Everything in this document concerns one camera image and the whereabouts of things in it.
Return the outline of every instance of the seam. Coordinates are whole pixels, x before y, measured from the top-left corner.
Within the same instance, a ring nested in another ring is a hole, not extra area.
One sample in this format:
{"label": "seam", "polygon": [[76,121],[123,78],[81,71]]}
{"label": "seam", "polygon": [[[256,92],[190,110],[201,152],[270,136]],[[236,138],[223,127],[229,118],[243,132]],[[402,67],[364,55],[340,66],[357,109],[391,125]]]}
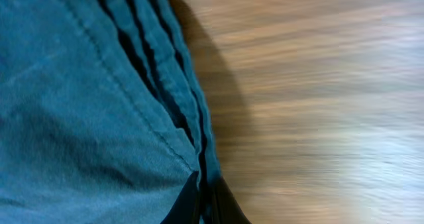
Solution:
{"label": "seam", "polygon": [[94,51],[96,53],[97,56],[97,60],[98,62],[101,64],[101,67],[106,71],[106,73],[111,76],[113,83],[117,86],[118,90],[120,90],[122,92],[122,94],[124,95],[124,98],[126,99],[126,101],[131,105],[132,110],[138,115],[139,118],[141,118],[142,120],[144,120],[146,122],[146,124],[148,125],[148,128],[152,131],[152,133],[154,135],[157,136],[157,138],[159,138],[159,140],[161,140],[166,147],[169,149],[169,151],[171,152],[171,154],[173,154],[175,157],[178,158],[179,161],[182,162],[182,164],[184,165],[184,168],[186,168],[187,170],[189,170],[190,172],[194,172],[193,169],[191,169],[190,165],[188,164],[188,162],[183,158],[183,156],[181,156],[180,154],[178,154],[170,145],[170,143],[160,134],[157,133],[153,128],[152,125],[150,124],[150,122],[148,122],[148,119],[142,114],[142,112],[138,109],[138,107],[135,105],[135,102],[133,100],[133,98],[129,95],[128,91],[125,89],[124,85],[122,84],[122,82],[119,80],[119,78],[113,74],[112,70],[106,66],[104,59],[102,58],[101,55],[101,50],[100,50],[100,46],[98,41],[94,38],[94,36],[89,32],[89,29],[87,27],[84,26],[84,24],[82,23],[82,20],[80,17],[78,17],[77,13],[75,12],[74,8],[70,5],[70,3],[68,3],[66,0],[59,0],[60,2],[62,2],[64,8],[71,14],[73,20],[76,22],[76,25],[82,30],[82,32],[87,36],[89,43],[92,45],[92,47],[94,48]]}

